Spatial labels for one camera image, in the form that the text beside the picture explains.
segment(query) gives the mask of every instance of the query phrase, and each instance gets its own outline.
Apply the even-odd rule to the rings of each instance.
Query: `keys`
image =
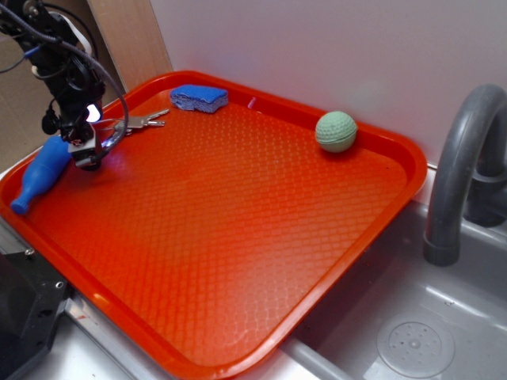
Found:
[[[133,130],[143,129],[145,127],[163,127],[166,125],[165,121],[157,121],[154,119],[159,118],[160,116],[164,116],[169,113],[169,109],[163,109],[162,111],[152,113],[150,115],[145,116],[130,116],[128,118],[128,127],[126,135],[129,136],[132,134]],[[115,129],[118,130],[123,127],[123,121],[119,122],[115,125]]]

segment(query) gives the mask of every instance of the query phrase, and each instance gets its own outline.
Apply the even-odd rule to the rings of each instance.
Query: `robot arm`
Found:
[[[31,29],[21,25],[20,20]],[[62,139],[70,143],[76,166],[98,168],[110,150],[102,150],[95,130],[86,121],[87,107],[96,105],[100,109],[105,92],[105,84],[95,70],[98,63],[85,59],[86,53],[76,48],[78,38],[66,19],[49,13],[41,0],[0,0],[0,32],[12,36],[27,53],[33,74],[44,81],[59,105],[59,116],[49,106],[42,120],[44,132],[52,135],[60,131]],[[52,37],[51,42],[42,40],[41,35]],[[109,142],[108,147],[116,145],[123,135],[113,136],[113,144]]]

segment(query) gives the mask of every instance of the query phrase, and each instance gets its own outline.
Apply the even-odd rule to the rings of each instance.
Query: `tray rim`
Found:
[[[318,108],[190,70],[174,71],[152,78],[150,81],[134,88],[126,94],[125,98],[131,107],[135,107],[143,103],[147,95],[153,96],[161,91],[189,82],[203,86],[226,88],[229,91],[229,100],[234,103],[243,104],[244,106],[247,106],[255,98],[256,101],[253,104],[254,110],[275,117],[278,112],[285,112],[285,114],[289,115],[289,119],[293,119],[288,120],[284,118],[285,121],[293,122],[297,120],[297,124],[301,124],[302,120],[306,127],[310,129],[314,128],[318,118],[326,113],[326,111]],[[107,117],[118,117],[121,116],[121,113],[122,108],[119,101],[114,101],[104,111]],[[376,228],[375,231],[372,231],[372,228],[368,227],[352,246],[344,252],[342,258],[328,270],[318,283],[299,301],[295,308],[280,321],[270,335],[250,354],[236,359],[228,363],[228,365],[199,366],[186,359],[169,342],[163,340],[108,289],[104,287],[101,289],[100,284],[98,284],[100,292],[96,292],[96,294],[100,294],[102,299],[94,298],[93,292],[90,291],[83,292],[83,294],[87,298],[90,298],[90,301],[95,306],[139,344],[162,368],[178,377],[195,379],[228,378],[246,371],[255,364],[261,363],[264,359],[267,359],[269,353],[274,351],[281,341],[297,326],[299,321],[309,313],[311,307],[308,306],[314,306],[325,295],[340,279],[346,269],[360,257],[360,253],[375,240],[424,184],[427,161],[425,155],[415,143],[407,137],[391,131],[379,129],[361,122],[357,122],[357,124],[359,131],[356,143],[360,144],[364,149],[375,151],[396,160],[406,171],[406,186],[376,218],[375,224],[382,225],[383,227],[380,229]],[[40,232],[37,231],[37,226],[34,226],[28,219],[15,215],[10,210],[9,204],[5,202],[6,193],[12,193],[15,190],[15,184],[21,183],[22,173],[34,157],[35,154],[32,154],[20,161],[0,180],[0,215],[35,249],[43,254],[49,253],[48,255],[51,257],[46,258],[61,272],[65,269],[65,276],[72,279],[71,282],[73,284],[78,284],[77,286],[75,285],[78,291],[81,291],[81,288],[84,287],[83,284],[89,284],[86,287],[93,287],[90,286],[90,283],[98,282],[97,279],[91,276],[79,262],[62,252],[61,248],[50,237],[40,235]],[[170,352],[171,357],[167,355],[168,345],[172,348]]]

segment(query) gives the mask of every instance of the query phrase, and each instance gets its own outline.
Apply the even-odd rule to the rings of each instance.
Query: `blue bottle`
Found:
[[[19,215],[29,210],[29,203],[35,196],[49,190],[71,159],[68,143],[59,136],[50,137],[23,174],[21,194],[10,204]]]

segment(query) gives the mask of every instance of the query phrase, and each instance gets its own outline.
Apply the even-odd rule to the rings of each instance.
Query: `white wall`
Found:
[[[400,132],[437,163],[465,96],[507,88],[505,0],[151,0],[175,70]]]

